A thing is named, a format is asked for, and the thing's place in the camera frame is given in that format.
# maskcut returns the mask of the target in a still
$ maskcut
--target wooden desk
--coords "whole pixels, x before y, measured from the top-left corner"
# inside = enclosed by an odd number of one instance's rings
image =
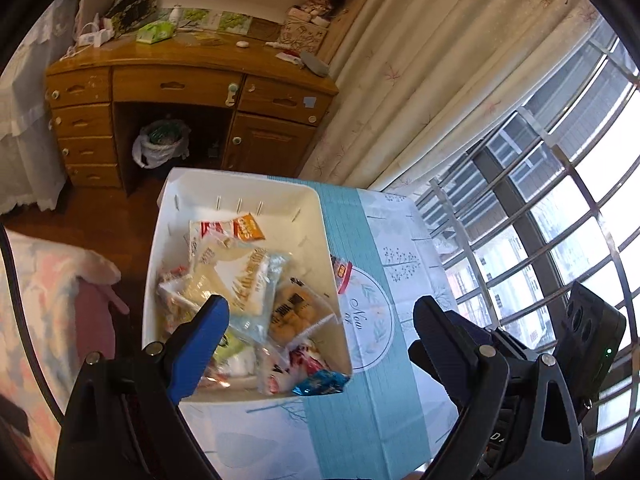
[[[225,43],[217,46],[120,40],[47,69],[52,124],[76,186],[130,192],[141,171],[131,158],[141,121],[176,109],[208,113],[202,121],[222,126],[223,169],[297,175],[338,89],[329,78],[277,59],[261,41],[249,39],[243,49],[235,44],[246,38],[220,36]],[[152,103],[165,105],[149,108]],[[193,134],[190,146],[199,148]]]

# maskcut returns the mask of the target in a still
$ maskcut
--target white curtain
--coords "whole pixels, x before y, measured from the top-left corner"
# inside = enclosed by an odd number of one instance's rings
[[[78,0],[55,0],[0,76],[0,214],[37,203],[54,209],[66,182],[44,101],[45,70],[73,44]]]
[[[301,178],[418,195],[601,20],[588,0],[368,0]]]

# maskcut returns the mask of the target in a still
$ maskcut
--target wooden floor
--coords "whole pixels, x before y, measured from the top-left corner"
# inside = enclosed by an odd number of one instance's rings
[[[28,236],[91,249],[120,269],[113,288],[131,309],[136,336],[142,329],[142,302],[162,182],[151,178],[127,197],[107,188],[63,189],[55,211],[22,206],[0,216],[5,227]]]

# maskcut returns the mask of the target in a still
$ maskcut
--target floral curtain pattern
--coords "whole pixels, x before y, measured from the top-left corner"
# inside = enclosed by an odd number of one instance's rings
[[[300,177],[419,196],[600,19],[588,0],[368,0]]]

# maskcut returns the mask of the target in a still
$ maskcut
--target green tissue pack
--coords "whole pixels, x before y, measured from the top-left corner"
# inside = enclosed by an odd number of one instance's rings
[[[138,30],[136,41],[140,43],[157,43],[168,40],[174,35],[175,25],[171,22],[151,22]]]

